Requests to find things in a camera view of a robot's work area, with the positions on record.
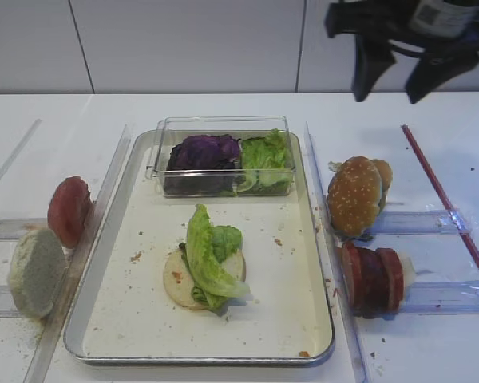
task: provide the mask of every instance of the label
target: label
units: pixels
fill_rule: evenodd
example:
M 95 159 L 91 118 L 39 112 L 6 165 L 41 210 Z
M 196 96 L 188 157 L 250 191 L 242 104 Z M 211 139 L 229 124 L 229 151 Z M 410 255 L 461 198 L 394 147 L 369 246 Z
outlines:
M 421 0 L 409 27 L 440 38 L 457 38 L 477 14 L 479 5 L 455 6 L 443 0 Z

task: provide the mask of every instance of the metal tray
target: metal tray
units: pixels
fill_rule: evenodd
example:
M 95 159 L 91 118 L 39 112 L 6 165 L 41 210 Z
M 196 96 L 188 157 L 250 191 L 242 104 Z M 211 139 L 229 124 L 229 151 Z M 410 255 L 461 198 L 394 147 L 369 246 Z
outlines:
M 298 138 L 290 194 L 246 199 L 164 198 L 145 176 L 155 138 L 146 132 L 133 147 L 69 314 L 66 349 L 93 365 L 324 362 L 334 327 Z M 252 297 L 222 316 L 178 307 L 162 283 L 196 203 L 214 224 L 243 232 Z

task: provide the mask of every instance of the red straw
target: red straw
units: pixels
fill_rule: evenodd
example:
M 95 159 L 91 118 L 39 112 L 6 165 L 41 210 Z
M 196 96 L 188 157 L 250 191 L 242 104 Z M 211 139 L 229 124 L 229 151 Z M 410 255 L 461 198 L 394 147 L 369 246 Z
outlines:
M 408 140 L 412 149 L 414 150 L 415 155 L 418 158 L 418 161 L 421 163 L 421 166 L 424 169 L 424 172 L 426 172 L 426 175 L 430 179 L 430 182 L 433 185 L 434 190 L 437 192 L 438 197 L 440 198 L 440 201 L 443 203 L 445 209 L 447 209 L 448 211 L 454 210 L 454 206 L 451 204 L 449 197 L 447 196 L 444 188 L 440 184 L 440 181 L 438 181 L 438 178 L 435 176 L 430 163 L 424 157 L 424 153 L 422 153 L 422 150 L 419 148 L 417 141 L 414 138 L 414 135 L 410 131 L 410 128 L 408 128 L 407 125 L 403 125 L 401 129 L 405 133 L 406 139 Z M 470 255 L 472 255 L 472 259 L 476 263 L 477 268 L 479 269 L 479 249 L 477 249 L 477 246 L 473 242 L 472 237 L 468 233 L 460 233 L 460 237 L 463 240 L 463 243 L 468 249 Z

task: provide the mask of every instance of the white wall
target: white wall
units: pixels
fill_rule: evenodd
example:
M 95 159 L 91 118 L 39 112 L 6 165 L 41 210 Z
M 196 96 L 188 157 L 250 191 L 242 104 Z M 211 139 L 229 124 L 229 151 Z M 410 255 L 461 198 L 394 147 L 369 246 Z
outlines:
M 323 92 L 349 90 L 354 71 L 354 37 L 328 38 L 323 25 L 330 0 L 307 0 L 303 35 L 299 91 Z M 374 90 L 402 91 L 418 60 L 394 55 L 393 65 L 378 81 Z M 444 84 L 441 89 L 479 90 L 479 66 Z
M 91 93 L 66 0 L 0 0 L 0 93 Z
M 303 0 L 72 0 L 97 93 L 294 92 Z

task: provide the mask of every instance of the salami slice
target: salami slice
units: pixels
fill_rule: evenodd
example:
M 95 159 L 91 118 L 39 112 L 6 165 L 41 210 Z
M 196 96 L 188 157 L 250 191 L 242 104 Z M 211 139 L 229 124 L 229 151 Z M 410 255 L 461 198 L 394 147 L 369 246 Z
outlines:
M 378 248 L 376 253 L 380 256 L 389 278 L 389 312 L 397 311 L 399 303 L 403 300 L 405 280 L 401 261 L 392 249 Z
M 352 242 L 342 245 L 341 260 L 350 306 L 354 310 L 360 310 L 363 305 L 362 268 L 358 250 Z
M 73 249 L 78 244 L 91 207 L 89 187 L 79 176 L 58 185 L 49 202 L 48 226 L 65 247 Z
M 386 312 L 389 304 L 389 277 L 381 257 L 370 249 L 358 247 L 362 268 L 362 290 L 364 314 Z

